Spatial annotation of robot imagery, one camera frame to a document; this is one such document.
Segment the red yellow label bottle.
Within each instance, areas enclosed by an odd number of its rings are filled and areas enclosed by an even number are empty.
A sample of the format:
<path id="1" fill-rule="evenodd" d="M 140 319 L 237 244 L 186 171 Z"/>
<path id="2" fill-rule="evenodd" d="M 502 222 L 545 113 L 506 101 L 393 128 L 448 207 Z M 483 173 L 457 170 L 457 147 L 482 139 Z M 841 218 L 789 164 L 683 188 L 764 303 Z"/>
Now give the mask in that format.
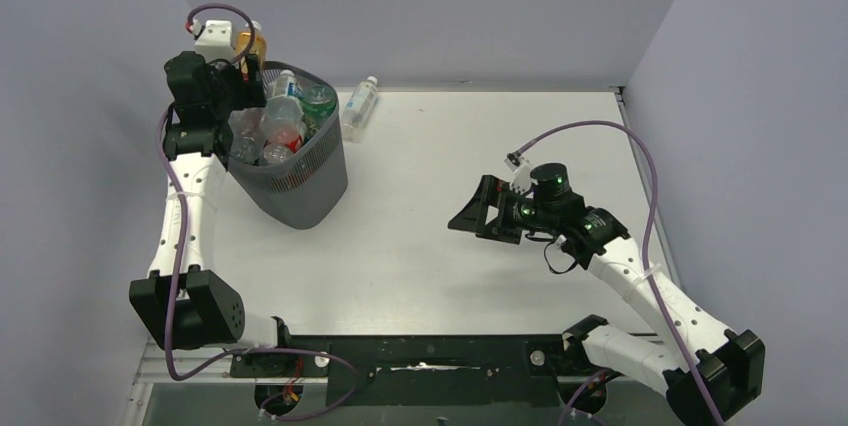
<path id="1" fill-rule="evenodd" d="M 236 52 L 240 53 L 249 46 L 247 55 L 254 55 L 258 61 L 259 70 L 262 70 L 267 56 L 267 41 L 262 33 L 261 24 L 256 20 L 252 20 L 251 24 L 252 26 L 245 25 L 245 29 L 237 34 L 234 47 Z"/>

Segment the green tinted bottle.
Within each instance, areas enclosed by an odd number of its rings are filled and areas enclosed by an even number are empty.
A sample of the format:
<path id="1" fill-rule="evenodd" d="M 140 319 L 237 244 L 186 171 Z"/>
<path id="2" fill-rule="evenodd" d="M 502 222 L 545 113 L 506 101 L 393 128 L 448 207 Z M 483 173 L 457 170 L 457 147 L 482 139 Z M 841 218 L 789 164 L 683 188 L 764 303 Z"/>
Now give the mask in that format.
<path id="1" fill-rule="evenodd" d="M 327 85 L 312 86 L 304 90 L 301 105 L 307 130 L 315 135 L 336 109 L 336 92 Z"/>

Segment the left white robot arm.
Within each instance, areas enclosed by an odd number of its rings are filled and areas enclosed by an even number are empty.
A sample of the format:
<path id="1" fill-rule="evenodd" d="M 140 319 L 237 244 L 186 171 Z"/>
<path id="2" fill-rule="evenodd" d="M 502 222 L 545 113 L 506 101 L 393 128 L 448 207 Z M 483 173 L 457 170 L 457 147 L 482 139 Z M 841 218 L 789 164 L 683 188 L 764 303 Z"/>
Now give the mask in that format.
<path id="1" fill-rule="evenodd" d="M 262 349 L 282 344 L 283 322 L 248 308 L 214 270 L 218 193 L 228 175 L 232 112 L 265 104 L 256 55 L 246 66 L 183 51 L 164 65 L 173 100 L 157 125 L 167 175 L 162 229 L 146 276 L 130 303 L 165 351 Z"/>

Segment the grey ribbed waste bin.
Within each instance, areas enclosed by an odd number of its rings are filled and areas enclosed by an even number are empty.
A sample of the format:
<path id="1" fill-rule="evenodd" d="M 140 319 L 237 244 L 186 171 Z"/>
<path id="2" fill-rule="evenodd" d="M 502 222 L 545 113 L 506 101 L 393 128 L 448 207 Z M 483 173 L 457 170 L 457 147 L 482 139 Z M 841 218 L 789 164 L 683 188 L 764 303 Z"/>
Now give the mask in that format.
<path id="1" fill-rule="evenodd" d="M 300 84 L 328 90 L 333 110 L 294 156 L 279 165 L 229 161 L 229 173 L 267 215 L 294 229 L 318 225 L 344 195 L 347 169 L 341 135 L 338 93 L 324 79 L 297 66 L 268 60 L 263 81 L 269 85 L 290 70 Z"/>

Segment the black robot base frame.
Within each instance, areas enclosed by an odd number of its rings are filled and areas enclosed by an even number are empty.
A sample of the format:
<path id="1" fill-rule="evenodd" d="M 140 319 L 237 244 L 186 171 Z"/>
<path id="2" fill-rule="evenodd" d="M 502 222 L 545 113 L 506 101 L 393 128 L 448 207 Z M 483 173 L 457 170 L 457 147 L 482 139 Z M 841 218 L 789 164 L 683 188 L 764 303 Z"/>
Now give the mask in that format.
<path id="1" fill-rule="evenodd" d="M 328 403 L 345 393 L 347 406 L 556 407 L 596 367 L 568 352 L 558 334 L 478 336 L 292 337 L 293 349 L 318 351 L 346 360 L 318 365 L 292 354 L 238 355 L 235 378 L 325 381 Z"/>

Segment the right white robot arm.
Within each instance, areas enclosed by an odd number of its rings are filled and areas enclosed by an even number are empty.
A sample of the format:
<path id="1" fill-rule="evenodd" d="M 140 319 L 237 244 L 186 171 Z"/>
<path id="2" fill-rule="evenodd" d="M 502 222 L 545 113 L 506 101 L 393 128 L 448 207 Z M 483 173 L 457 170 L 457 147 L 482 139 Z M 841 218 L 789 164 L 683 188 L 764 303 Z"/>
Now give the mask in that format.
<path id="1" fill-rule="evenodd" d="M 707 313 L 665 273 L 641 258 L 628 229 L 609 211 L 589 206 L 570 186 L 567 168 L 520 166 L 513 181 L 482 176 L 451 230 L 518 244 L 536 233 L 607 284 L 652 328 L 658 342 L 590 315 L 563 333 L 562 357 L 572 371 L 594 366 L 628 376 L 662 395 L 686 425 L 728 420 L 762 392 L 765 346 Z"/>

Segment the pink blue label bottle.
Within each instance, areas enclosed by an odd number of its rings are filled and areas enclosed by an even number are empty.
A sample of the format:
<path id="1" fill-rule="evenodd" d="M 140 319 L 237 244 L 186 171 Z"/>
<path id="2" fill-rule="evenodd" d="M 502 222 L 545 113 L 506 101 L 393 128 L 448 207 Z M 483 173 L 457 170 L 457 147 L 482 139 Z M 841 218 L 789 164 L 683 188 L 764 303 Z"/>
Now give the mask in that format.
<path id="1" fill-rule="evenodd" d="M 266 129 L 283 122 L 294 125 L 303 139 L 307 127 L 303 120 L 301 100 L 303 90 L 293 71 L 284 69 L 265 84 L 266 106 L 263 125 Z"/>

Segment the plain clear bottle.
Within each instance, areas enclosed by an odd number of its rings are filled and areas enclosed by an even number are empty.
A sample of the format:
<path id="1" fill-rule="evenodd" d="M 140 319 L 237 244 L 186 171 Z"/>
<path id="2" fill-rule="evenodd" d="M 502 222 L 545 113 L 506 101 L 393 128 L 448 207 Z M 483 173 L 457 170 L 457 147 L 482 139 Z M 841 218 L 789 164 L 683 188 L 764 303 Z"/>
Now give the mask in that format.
<path id="1" fill-rule="evenodd" d="M 261 129 L 264 108 L 246 108 L 233 111 L 229 126 L 233 133 L 229 156 L 244 164 L 255 164 L 266 142 Z"/>

